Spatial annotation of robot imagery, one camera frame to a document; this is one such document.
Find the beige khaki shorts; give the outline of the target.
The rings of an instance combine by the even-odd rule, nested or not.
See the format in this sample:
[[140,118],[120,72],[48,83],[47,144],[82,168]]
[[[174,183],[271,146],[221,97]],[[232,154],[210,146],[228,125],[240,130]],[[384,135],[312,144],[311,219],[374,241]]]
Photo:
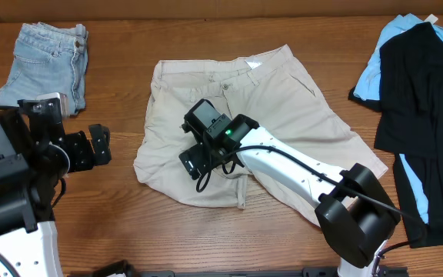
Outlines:
[[162,60],[156,66],[145,114],[145,137],[133,166],[141,183],[168,197],[199,207],[244,208],[248,171],[213,171],[197,192],[179,155],[195,144],[182,131],[184,115],[201,99],[229,117],[247,115],[300,152],[349,169],[368,167],[381,177],[386,165],[328,106],[321,90],[288,46],[214,60]]

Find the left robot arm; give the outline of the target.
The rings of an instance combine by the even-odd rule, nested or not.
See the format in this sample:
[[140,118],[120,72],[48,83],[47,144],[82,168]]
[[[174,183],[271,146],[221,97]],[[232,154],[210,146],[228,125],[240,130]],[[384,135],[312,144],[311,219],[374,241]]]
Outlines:
[[53,209],[65,176],[107,165],[107,127],[68,134],[65,98],[0,106],[0,275],[61,276]]

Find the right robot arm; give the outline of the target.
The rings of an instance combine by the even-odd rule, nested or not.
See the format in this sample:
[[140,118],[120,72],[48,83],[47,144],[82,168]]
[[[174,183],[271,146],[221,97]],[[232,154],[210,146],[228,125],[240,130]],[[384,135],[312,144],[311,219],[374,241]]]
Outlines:
[[246,115],[230,119],[219,113],[207,99],[185,114],[182,129],[197,142],[179,156],[197,192],[218,166],[263,173],[314,209],[326,242],[341,258],[338,276],[381,274],[382,251],[400,214],[369,168],[356,163],[345,170],[315,160]]

